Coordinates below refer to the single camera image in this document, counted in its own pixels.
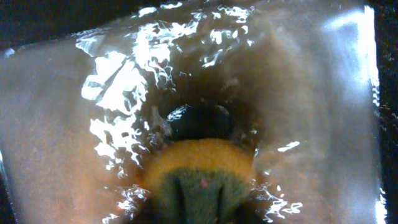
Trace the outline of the green yellow sponge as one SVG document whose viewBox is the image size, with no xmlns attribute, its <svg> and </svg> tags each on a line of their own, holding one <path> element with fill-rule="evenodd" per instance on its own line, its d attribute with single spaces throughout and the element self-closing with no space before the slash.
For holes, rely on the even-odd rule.
<svg viewBox="0 0 398 224">
<path fill-rule="evenodd" d="M 256 172 L 253 156 L 221 139 L 167 146 L 142 173 L 154 223 L 237 223 Z"/>
</svg>

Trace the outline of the black water tray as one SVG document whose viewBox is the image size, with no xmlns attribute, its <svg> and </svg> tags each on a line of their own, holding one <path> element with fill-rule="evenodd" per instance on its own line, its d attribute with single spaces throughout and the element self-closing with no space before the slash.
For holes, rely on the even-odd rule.
<svg viewBox="0 0 398 224">
<path fill-rule="evenodd" d="M 2 223 L 154 223 L 142 173 L 227 140 L 237 223 L 396 223 L 375 12 L 362 1 L 171 1 L 1 52 Z"/>
</svg>

